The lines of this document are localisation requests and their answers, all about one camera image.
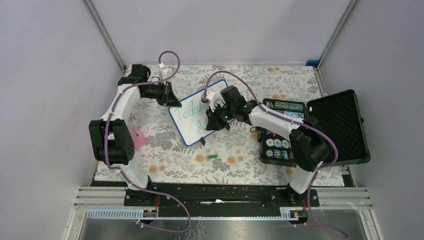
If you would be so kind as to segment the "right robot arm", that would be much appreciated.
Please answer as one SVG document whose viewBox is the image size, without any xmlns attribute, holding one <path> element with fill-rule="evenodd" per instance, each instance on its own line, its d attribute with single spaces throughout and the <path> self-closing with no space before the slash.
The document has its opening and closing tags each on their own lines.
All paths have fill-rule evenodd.
<svg viewBox="0 0 424 240">
<path fill-rule="evenodd" d="M 315 117 L 293 118 L 272 110 L 256 100 L 246 101 L 239 90 L 231 85 L 221 92 L 223 104 L 214 92 L 203 94 L 202 103 L 208 104 L 207 131 L 220 131 L 230 128 L 229 121 L 248 124 L 269 130 L 288 141 L 296 167 L 288 184 L 287 201 L 293 206 L 301 205 L 306 199 L 306 191 L 334 144 L 321 130 Z"/>
</svg>

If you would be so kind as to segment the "blue framed whiteboard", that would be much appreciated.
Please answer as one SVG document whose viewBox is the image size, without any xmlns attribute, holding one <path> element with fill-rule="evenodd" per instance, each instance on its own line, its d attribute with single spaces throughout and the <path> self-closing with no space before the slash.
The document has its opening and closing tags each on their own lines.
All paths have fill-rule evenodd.
<svg viewBox="0 0 424 240">
<path fill-rule="evenodd" d="M 206 110 L 209 109 L 207 104 L 201 102 L 204 89 L 183 98 L 180 102 L 181 107 L 169 107 L 168 112 L 183 143 L 190 147 L 214 133 L 213 130 L 198 133 L 198 130 L 206 130 L 208 118 Z"/>
</svg>

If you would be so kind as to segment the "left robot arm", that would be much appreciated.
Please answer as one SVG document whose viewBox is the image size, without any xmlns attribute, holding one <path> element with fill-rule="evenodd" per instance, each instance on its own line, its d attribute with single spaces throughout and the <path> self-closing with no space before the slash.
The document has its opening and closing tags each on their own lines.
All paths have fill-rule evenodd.
<svg viewBox="0 0 424 240">
<path fill-rule="evenodd" d="M 137 191 L 135 197 L 144 206 L 154 202 L 155 192 L 148 187 L 150 177 L 134 160 L 139 148 L 137 141 L 143 135 L 130 127 L 131 112 L 139 99 L 156 100 L 163 107 L 182 106 L 171 82 L 160 79 L 151 83 L 150 76 L 151 70 L 146 65 L 130 65 L 118 81 L 115 97 L 106 113 L 88 125 L 95 159 L 121 174 L 127 187 Z"/>
</svg>

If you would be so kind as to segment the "pink metronome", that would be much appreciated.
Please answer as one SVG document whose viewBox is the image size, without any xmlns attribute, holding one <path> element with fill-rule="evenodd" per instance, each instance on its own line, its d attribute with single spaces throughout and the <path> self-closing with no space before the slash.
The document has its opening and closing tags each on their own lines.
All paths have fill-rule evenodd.
<svg viewBox="0 0 424 240">
<path fill-rule="evenodd" d="M 132 138 L 135 150 L 138 150 L 142 146 L 147 144 L 147 139 L 146 139 L 145 135 L 141 131 L 139 131 L 138 129 L 130 129 L 129 133 L 130 133 L 130 136 Z"/>
</svg>

